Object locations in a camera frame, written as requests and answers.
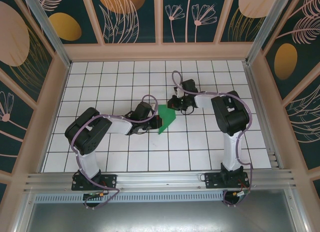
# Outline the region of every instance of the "enclosure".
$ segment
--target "enclosure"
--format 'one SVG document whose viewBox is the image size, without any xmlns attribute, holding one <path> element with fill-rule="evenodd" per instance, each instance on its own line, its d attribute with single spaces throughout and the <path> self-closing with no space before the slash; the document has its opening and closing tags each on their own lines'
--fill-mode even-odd
<svg viewBox="0 0 320 232">
<path fill-rule="evenodd" d="M 0 0 L 0 230 L 318 231 L 319 18 L 320 0 Z M 248 198 L 207 188 L 227 148 L 195 108 L 163 132 L 107 133 L 96 161 L 120 193 L 86 211 L 66 129 L 89 107 L 167 105 L 173 71 L 248 105 Z"/>
</svg>

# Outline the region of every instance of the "green object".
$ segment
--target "green object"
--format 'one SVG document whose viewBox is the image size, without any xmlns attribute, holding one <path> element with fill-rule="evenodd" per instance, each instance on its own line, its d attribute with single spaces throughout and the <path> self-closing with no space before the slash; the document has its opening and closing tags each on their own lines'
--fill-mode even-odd
<svg viewBox="0 0 320 232">
<path fill-rule="evenodd" d="M 168 126 L 175 120 L 176 112 L 173 109 L 168 108 L 166 105 L 159 105 L 158 114 L 162 118 L 162 127 L 159 128 L 159 134 L 161 134 Z"/>
</svg>

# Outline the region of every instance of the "green cloth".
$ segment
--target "green cloth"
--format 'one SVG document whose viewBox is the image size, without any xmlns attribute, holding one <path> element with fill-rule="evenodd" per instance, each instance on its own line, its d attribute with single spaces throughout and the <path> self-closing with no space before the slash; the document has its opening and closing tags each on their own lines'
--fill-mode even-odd
<svg viewBox="0 0 320 232">
<path fill-rule="evenodd" d="M 159 105 L 158 114 L 162 118 L 162 127 L 159 128 L 159 134 L 161 134 L 175 120 L 176 112 L 167 108 L 167 105 Z"/>
</svg>

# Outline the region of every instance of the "black mounting plate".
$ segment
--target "black mounting plate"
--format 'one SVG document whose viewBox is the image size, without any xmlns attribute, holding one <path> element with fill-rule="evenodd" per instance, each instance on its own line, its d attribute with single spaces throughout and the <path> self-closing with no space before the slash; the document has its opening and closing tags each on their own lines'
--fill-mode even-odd
<svg viewBox="0 0 320 232">
<path fill-rule="evenodd" d="M 246 172 L 241 173 L 239 176 L 230 178 L 228 184 L 223 182 L 219 172 L 204 174 L 206 188 L 241 188 L 241 183 L 239 183 L 238 179 L 240 179 L 246 187 L 249 187 L 250 184 L 248 174 Z"/>
<path fill-rule="evenodd" d="M 100 176 L 100 184 L 103 185 L 105 182 L 107 187 L 115 188 L 117 185 L 117 175 L 116 174 L 102 174 Z M 90 183 L 84 178 L 83 175 L 74 175 L 72 180 L 72 191 L 101 191 L 103 190 L 100 187 L 97 187 Z"/>
</svg>

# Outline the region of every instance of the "white grid floor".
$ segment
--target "white grid floor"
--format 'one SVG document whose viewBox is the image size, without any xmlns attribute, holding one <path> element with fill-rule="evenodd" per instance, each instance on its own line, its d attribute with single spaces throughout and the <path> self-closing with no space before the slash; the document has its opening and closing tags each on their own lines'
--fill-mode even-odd
<svg viewBox="0 0 320 232">
<path fill-rule="evenodd" d="M 43 172 L 75 172 L 76 158 L 64 136 L 66 128 L 88 107 L 105 114 L 134 110 L 145 94 L 166 104 L 174 94 L 171 72 L 194 79 L 200 91 L 236 90 L 253 112 L 253 124 L 242 140 L 243 162 L 271 168 L 241 61 L 136 61 L 73 63 L 55 121 Z M 101 171 L 185 171 L 220 169 L 224 141 L 213 109 L 176 112 L 161 135 L 107 134 L 96 150 Z"/>
</svg>

